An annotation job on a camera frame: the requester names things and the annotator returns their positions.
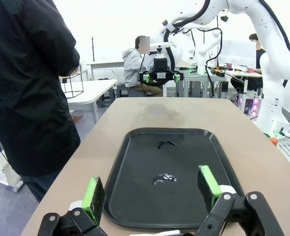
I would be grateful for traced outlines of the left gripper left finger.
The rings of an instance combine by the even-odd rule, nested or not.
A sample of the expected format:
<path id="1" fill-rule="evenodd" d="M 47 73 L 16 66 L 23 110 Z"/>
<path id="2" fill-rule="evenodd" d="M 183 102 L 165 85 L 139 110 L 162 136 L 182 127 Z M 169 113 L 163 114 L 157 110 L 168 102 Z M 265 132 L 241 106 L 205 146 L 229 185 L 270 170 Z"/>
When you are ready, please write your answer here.
<path id="1" fill-rule="evenodd" d="M 105 236 L 100 227 L 105 191 L 99 177 L 92 177 L 79 207 L 65 215 L 47 213 L 43 216 L 39 236 Z"/>

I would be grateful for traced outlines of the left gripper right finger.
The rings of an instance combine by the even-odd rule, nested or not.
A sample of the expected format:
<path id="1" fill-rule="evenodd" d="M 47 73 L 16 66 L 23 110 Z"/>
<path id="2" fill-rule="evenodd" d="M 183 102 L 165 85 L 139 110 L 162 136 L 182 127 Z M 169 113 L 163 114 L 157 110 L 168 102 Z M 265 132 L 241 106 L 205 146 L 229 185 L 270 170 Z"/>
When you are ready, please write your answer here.
<path id="1" fill-rule="evenodd" d="M 247 236 L 283 236 L 271 207 L 261 192 L 244 197 L 224 192 L 207 165 L 198 167 L 198 188 L 208 215 L 195 232 L 196 236 L 220 236 L 228 223 L 238 223 Z"/>

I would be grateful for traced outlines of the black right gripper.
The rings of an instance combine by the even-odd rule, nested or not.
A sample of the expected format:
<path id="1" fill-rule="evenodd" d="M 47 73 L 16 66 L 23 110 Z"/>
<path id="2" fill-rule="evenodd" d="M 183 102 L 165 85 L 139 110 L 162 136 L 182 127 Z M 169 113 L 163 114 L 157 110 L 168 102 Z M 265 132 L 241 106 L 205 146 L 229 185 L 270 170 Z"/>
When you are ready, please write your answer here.
<path id="1" fill-rule="evenodd" d="M 181 80 L 181 73 L 170 70 L 144 71 L 139 73 L 141 84 L 148 84 L 150 82 L 152 86 L 156 87 L 162 86 L 172 79 L 174 79 L 175 83 L 178 83 Z"/>

